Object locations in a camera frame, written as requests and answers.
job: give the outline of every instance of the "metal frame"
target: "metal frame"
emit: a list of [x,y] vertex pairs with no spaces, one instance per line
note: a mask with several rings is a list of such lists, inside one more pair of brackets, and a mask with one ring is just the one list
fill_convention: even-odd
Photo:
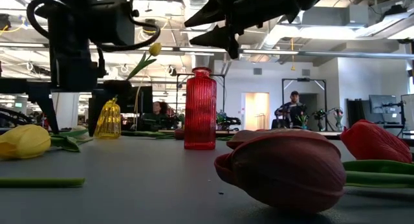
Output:
[[[325,95],[325,112],[328,112],[327,104],[327,92],[326,92],[326,80],[325,79],[310,79],[310,78],[282,78],[282,105],[285,104],[285,89],[288,88],[293,81],[297,82],[315,82],[322,90]],[[325,117],[325,131],[328,131],[328,119]]]
[[[194,74],[182,74],[182,73],[178,73],[177,74],[177,83],[176,83],[176,89],[177,92],[175,93],[175,111],[178,110],[179,105],[179,85],[183,84],[185,79],[187,79],[189,76],[193,76]],[[181,82],[179,82],[179,77],[180,76],[186,76],[185,79],[183,79]],[[210,76],[220,76],[223,78],[223,111],[224,111],[224,107],[225,107],[225,103],[226,103],[226,75],[225,74],[211,74]]]

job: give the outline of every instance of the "table surface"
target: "table surface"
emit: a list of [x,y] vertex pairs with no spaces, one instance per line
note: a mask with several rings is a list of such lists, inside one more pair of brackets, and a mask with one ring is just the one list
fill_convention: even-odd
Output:
[[[344,161],[354,160],[343,144]],[[230,152],[183,149],[182,141],[94,140],[81,153],[60,150],[0,161],[0,177],[85,177],[83,188],[2,188],[0,223],[411,223],[414,192],[346,188],[332,209],[290,216],[222,182],[213,160]]]

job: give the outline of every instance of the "pillar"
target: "pillar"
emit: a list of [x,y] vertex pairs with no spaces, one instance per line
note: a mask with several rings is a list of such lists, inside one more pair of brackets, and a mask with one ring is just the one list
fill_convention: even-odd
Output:
[[22,112],[24,115],[27,115],[27,98],[17,95],[14,100],[13,111]]
[[59,129],[78,125],[79,93],[52,93]]

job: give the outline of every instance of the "ceiling duct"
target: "ceiling duct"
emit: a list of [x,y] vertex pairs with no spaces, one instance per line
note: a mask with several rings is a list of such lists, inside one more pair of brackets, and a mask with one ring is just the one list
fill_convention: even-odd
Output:
[[[208,0],[183,0],[184,5],[186,6],[184,10],[185,19],[189,19],[195,13],[197,13],[201,8],[208,2]],[[215,26],[215,23],[205,24],[197,27],[191,27],[192,30],[208,30]],[[188,39],[197,37],[203,32],[188,32]],[[191,56],[191,65],[194,67],[208,67],[210,57],[209,56]]]

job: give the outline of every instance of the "green stem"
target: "green stem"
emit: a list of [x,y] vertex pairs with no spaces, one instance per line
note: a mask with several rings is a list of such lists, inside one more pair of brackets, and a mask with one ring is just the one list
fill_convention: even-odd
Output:
[[85,178],[0,178],[0,188],[82,187]]

